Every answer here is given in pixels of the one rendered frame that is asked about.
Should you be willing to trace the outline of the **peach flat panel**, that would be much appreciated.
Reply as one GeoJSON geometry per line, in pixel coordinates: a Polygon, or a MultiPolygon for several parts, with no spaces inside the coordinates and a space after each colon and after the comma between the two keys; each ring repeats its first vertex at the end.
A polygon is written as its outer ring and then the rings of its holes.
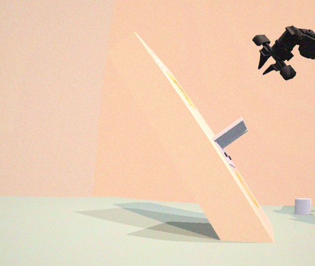
{"type": "Polygon", "coordinates": [[[274,243],[271,222],[169,68],[135,32],[108,56],[220,240],[274,243]]]}

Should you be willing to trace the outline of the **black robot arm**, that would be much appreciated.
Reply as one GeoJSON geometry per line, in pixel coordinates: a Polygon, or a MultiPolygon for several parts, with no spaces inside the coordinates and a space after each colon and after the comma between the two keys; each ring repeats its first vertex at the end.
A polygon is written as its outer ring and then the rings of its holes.
{"type": "Polygon", "coordinates": [[[285,28],[280,39],[284,45],[293,49],[299,45],[299,53],[308,59],[315,59],[315,32],[313,30],[296,28],[293,25],[285,28]]]}

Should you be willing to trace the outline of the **light grey cylinder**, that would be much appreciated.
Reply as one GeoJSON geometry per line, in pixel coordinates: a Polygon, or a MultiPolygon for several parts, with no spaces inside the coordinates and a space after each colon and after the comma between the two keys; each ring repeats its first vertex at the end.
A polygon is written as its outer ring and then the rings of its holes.
{"type": "Polygon", "coordinates": [[[298,215],[311,214],[311,202],[312,200],[308,198],[295,198],[294,213],[298,215]]]}

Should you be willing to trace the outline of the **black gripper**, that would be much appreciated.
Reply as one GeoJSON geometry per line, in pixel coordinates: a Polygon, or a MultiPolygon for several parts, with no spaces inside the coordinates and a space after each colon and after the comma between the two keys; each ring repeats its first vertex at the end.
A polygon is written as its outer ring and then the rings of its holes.
{"type": "Polygon", "coordinates": [[[293,79],[296,76],[296,71],[292,68],[291,65],[286,65],[283,59],[292,51],[293,49],[284,45],[283,41],[279,39],[275,40],[275,44],[270,47],[270,40],[265,35],[256,35],[252,39],[257,46],[263,46],[260,52],[260,61],[258,69],[261,69],[266,63],[269,57],[274,58],[276,61],[274,64],[271,64],[262,75],[265,75],[273,70],[280,71],[280,74],[285,80],[293,79]]]}

